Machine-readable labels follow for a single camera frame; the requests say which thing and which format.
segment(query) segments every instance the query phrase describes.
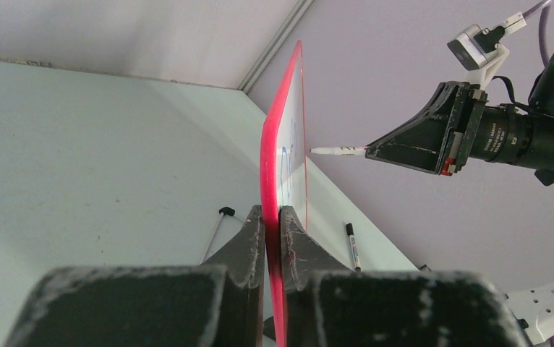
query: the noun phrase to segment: black marker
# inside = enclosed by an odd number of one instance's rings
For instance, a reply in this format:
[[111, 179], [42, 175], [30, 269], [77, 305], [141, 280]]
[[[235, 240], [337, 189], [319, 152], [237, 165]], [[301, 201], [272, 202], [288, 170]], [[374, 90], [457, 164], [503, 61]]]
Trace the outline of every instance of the black marker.
[[354, 266], [356, 271], [360, 272], [360, 258], [358, 258], [358, 248], [356, 248], [356, 239], [354, 239], [354, 227], [351, 223], [345, 225], [345, 231], [347, 231], [347, 236], [349, 236], [349, 245], [351, 246], [351, 255], [354, 258]]

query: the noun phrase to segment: whiteboard surface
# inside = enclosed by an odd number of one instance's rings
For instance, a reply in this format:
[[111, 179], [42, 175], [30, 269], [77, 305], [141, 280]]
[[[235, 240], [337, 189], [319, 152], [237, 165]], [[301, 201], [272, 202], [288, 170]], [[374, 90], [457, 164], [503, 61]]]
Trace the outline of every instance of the whiteboard surface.
[[304, 110], [302, 103], [302, 50], [294, 52], [294, 71], [284, 112], [277, 131], [277, 204], [292, 206], [303, 226], [307, 225], [307, 154], [304, 146]]

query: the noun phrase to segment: white marker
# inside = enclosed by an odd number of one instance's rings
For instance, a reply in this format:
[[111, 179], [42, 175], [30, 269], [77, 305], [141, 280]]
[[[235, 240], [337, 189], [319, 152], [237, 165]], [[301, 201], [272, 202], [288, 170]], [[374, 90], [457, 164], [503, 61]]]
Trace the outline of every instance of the white marker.
[[311, 153], [330, 155], [364, 155], [368, 147], [320, 147], [312, 148]]

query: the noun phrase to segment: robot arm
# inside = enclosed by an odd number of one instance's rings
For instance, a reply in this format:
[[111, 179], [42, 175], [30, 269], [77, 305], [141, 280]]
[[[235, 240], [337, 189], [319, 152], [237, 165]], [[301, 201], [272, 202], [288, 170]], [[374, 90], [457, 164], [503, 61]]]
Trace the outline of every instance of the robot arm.
[[416, 116], [369, 144], [365, 157], [452, 176], [470, 156], [532, 168], [544, 185], [553, 184], [554, 55], [532, 88], [529, 105], [514, 100], [485, 105], [485, 88], [509, 55], [499, 40], [524, 27], [524, 17], [516, 13], [492, 30], [472, 25], [458, 34], [448, 47], [468, 70], [465, 81], [440, 83]]

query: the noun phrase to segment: ceiling trim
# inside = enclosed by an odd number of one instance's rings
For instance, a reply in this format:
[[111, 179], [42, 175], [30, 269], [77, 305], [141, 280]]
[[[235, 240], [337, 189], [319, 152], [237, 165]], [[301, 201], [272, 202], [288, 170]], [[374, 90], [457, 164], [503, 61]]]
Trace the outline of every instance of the ceiling trim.
[[242, 90], [245, 94], [251, 91], [314, 3], [315, 0], [299, 0], [294, 5], [284, 23], [277, 30], [273, 38], [271, 38], [262, 54], [260, 54], [251, 70], [237, 88], [238, 90]]

